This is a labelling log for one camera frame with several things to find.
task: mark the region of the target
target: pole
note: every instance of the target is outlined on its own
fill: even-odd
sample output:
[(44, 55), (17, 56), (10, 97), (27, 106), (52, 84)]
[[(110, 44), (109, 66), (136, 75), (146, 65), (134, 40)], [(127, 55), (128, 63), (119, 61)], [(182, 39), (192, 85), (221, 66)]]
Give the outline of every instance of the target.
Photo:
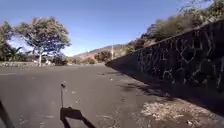
[(111, 48), (111, 55), (112, 55), (112, 60), (114, 59), (114, 45), (112, 45), (112, 48)]
[(62, 91), (62, 87), (61, 87), (61, 107), (63, 108), (64, 105), (63, 105), (63, 91)]

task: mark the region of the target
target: bush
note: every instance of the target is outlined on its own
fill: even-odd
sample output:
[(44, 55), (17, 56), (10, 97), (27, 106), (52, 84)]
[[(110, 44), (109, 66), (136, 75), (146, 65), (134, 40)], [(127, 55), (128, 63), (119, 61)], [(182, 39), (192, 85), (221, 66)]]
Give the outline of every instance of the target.
[(88, 58), (84, 59), (84, 60), (82, 61), (82, 63), (84, 63), (84, 64), (95, 64), (96, 62), (95, 62), (94, 59), (88, 57)]
[(81, 64), (82, 59), (80, 57), (67, 57), (67, 61), (70, 64)]
[(98, 61), (98, 62), (107, 62), (110, 58), (111, 58), (111, 53), (110, 51), (101, 51), (98, 52), (97, 54), (95, 54), (94, 58)]
[(67, 65), (68, 63), (68, 61), (62, 56), (55, 56), (52, 62), (55, 63), (56, 66)]
[(74, 58), (74, 59), (72, 60), (72, 63), (73, 63), (73, 64), (81, 64), (81, 62), (82, 62), (82, 59), (79, 58), (79, 57), (76, 57), (76, 58)]

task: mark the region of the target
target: stone wall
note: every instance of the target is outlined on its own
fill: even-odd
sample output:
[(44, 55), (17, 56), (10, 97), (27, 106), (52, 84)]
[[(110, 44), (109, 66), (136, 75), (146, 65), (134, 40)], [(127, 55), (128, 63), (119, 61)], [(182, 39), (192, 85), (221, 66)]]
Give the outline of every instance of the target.
[(224, 90), (224, 21), (140, 49), (112, 62), (127, 67), (136, 63), (142, 73), (190, 86)]

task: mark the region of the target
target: vegetation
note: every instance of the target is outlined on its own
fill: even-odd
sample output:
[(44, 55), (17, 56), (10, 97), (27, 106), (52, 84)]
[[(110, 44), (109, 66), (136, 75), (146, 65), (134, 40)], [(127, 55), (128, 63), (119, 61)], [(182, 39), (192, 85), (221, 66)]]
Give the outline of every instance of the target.
[(66, 60), (66, 57), (63, 54), (57, 54), (53, 57), (52, 62), (56, 66), (62, 66), (62, 65), (67, 65), (68, 61)]
[[(201, 9), (196, 5), (207, 1), (213, 1), (208, 8)], [(158, 19), (151, 24), (140, 38), (128, 43), (126, 53), (224, 18), (224, 0), (190, 0), (190, 3), (181, 8), (177, 15), (166, 20)]]
[(88, 58), (84, 59), (84, 60), (82, 61), (82, 63), (83, 63), (83, 64), (95, 64), (96, 62), (95, 62), (94, 59), (88, 57)]
[(82, 63), (82, 59), (80, 57), (68, 57), (67, 61), (70, 64), (81, 64)]
[(53, 17), (34, 18), (31, 23), (23, 22), (14, 28), (14, 32), (39, 55), (39, 65), (43, 54), (57, 54), (70, 45), (68, 31)]
[(110, 51), (101, 51), (95, 54), (94, 58), (98, 62), (107, 62), (109, 59), (111, 59), (112, 54)]

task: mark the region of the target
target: asphalt road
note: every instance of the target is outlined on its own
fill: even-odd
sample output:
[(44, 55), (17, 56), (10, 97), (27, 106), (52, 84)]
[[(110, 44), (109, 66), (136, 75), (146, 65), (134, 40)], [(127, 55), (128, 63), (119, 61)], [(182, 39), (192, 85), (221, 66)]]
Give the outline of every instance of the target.
[(63, 128), (60, 84), (65, 83), (64, 107), (81, 110), (95, 127), (147, 126), (139, 114), (144, 95), (120, 87), (130, 82), (136, 81), (103, 65), (0, 68), (0, 98), (16, 128)]

